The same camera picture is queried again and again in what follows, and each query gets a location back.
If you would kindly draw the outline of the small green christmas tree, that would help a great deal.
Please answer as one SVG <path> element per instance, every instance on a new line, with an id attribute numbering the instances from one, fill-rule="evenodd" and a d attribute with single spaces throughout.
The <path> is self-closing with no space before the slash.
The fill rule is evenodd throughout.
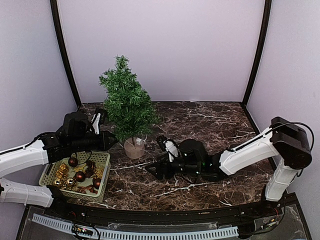
<path id="1" fill-rule="evenodd" d="M 114 67 L 99 76 L 99 84 L 106 89 L 104 108 L 108 120 L 115 124 L 116 138 L 123 143 L 127 157 L 138 159 L 145 153 L 145 143 L 136 144 L 136 138 L 149 134 L 160 117 L 129 62 L 126 56 L 117 55 Z"/>

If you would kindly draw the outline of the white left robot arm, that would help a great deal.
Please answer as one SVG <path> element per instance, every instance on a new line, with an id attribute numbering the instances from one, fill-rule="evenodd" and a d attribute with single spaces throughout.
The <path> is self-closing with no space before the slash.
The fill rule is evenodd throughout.
<path id="1" fill-rule="evenodd" d="M 35 186 L 5 179 L 20 170 L 47 165 L 70 157 L 78 152 L 107 151 L 117 143 L 116 136 L 100 130 L 107 114 L 100 109 L 92 120 L 82 112 L 64 116 L 62 126 L 55 132 L 37 135 L 30 143 L 1 151 L 0 201 L 51 208 L 60 218 L 71 213 L 61 191 L 56 186 Z"/>

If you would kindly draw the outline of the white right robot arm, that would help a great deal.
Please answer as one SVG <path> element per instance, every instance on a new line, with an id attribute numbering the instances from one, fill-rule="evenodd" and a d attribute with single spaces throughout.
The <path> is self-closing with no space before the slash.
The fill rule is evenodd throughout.
<path id="1" fill-rule="evenodd" d="M 164 154 L 145 169 L 158 180 L 182 174 L 219 182 L 261 160 L 279 157 L 276 170 L 265 187 L 264 199 L 255 205 L 255 213 L 266 217 L 295 177 L 311 164 L 315 135 L 308 138 L 306 131 L 310 129 L 305 123 L 277 116 L 257 136 L 214 155 L 208 154 L 201 141 L 188 138 L 177 144 L 160 135 L 156 141 Z"/>

